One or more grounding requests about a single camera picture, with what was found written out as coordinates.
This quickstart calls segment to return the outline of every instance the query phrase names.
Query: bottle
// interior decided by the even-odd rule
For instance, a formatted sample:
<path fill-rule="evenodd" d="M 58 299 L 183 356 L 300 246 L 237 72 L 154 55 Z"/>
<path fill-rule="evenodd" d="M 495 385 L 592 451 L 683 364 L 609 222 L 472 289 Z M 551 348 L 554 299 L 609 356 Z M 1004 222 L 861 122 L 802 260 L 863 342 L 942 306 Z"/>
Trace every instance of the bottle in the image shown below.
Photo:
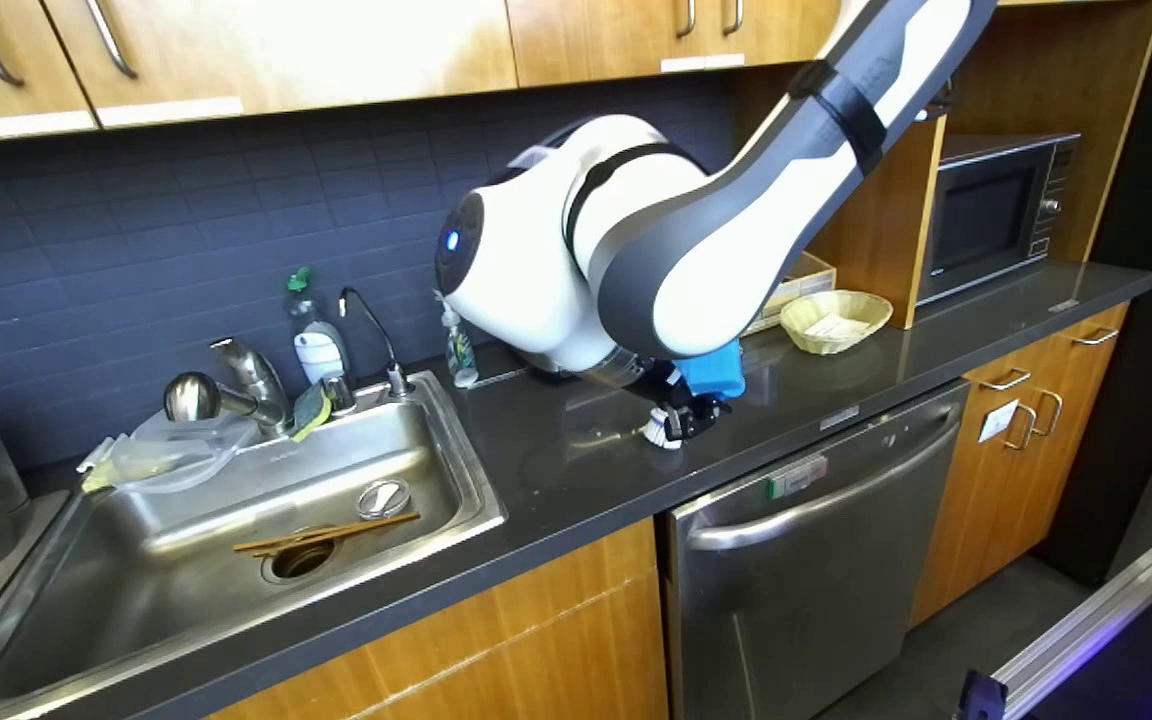
<path fill-rule="evenodd" d="M 311 269 L 289 275 L 290 348 L 308 385 L 344 389 L 344 342 L 311 299 Z"/>
<path fill-rule="evenodd" d="M 449 371 L 455 389 L 475 389 L 480 385 L 480 364 L 472 356 L 472 343 L 458 328 L 458 318 L 450 313 L 450 306 L 438 297 L 445 306 L 445 328 L 449 328 Z"/>

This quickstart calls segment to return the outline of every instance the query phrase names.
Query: microwave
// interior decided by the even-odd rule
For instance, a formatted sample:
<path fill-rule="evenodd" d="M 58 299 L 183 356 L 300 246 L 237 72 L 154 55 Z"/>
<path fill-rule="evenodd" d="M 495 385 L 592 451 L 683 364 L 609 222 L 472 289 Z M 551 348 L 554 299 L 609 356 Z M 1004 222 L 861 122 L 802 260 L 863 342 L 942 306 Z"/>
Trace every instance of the microwave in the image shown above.
<path fill-rule="evenodd" d="M 942 142 L 918 310 L 1049 256 L 1074 142 L 1074 133 Z"/>

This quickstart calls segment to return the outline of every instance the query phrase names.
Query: dishwasher handle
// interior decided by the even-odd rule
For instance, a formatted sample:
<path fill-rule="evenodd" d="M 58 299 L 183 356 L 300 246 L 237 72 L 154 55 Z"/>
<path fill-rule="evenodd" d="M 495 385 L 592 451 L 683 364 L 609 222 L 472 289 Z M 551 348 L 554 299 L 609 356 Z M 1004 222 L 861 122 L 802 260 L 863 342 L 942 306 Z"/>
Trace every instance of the dishwasher handle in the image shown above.
<path fill-rule="evenodd" d="M 817 495 L 808 506 L 796 506 L 796 507 L 774 512 L 774 516 L 749 522 L 749 526 L 726 526 L 726 527 L 691 526 L 687 547 L 736 553 L 736 547 L 780 540 L 780 538 L 796 532 L 798 526 L 826 516 L 831 507 L 847 506 L 853 495 L 876 492 L 876 490 L 890 484 L 895 475 L 904 475 L 906 469 L 923 466 L 929 455 L 942 451 L 942 444 L 955 435 L 951 419 L 955 419 L 955 407 L 942 407 L 936 417 L 941 433 L 923 448 L 906 451 L 899 466 L 888 466 L 876 475 L 855 479 L 840 492 Z"/>

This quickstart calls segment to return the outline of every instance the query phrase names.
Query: dishwasher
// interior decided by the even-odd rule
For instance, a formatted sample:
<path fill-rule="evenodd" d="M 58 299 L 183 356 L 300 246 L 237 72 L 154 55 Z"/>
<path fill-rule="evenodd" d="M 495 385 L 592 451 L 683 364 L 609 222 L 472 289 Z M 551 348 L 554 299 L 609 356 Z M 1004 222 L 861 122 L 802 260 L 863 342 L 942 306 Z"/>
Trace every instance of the dishwasher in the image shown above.
<path fill-rule="evenodd" d="M 802 720 L 904 643 L 965 385 L 671 507 L 675 720 Z"/>

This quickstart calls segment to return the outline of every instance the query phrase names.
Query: sink basin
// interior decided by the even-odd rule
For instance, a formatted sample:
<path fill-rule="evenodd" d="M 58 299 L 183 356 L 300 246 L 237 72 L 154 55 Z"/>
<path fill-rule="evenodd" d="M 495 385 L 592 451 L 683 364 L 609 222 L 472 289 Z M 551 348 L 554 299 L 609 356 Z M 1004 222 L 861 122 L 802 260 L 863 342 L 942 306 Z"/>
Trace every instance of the sink basin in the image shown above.
<path fill-rule="evenodd" d="M 0 599 L 0 718 L 33 718 L 369 585 L 503 522 L 432 371 L 408 400 L 358 394 L 358 414 L 308 440 L 263 440 L 219 469 L 81 495 Z M 272 556 L 281 540 L 369 512 L 401 490 L 408 526 Z"/>

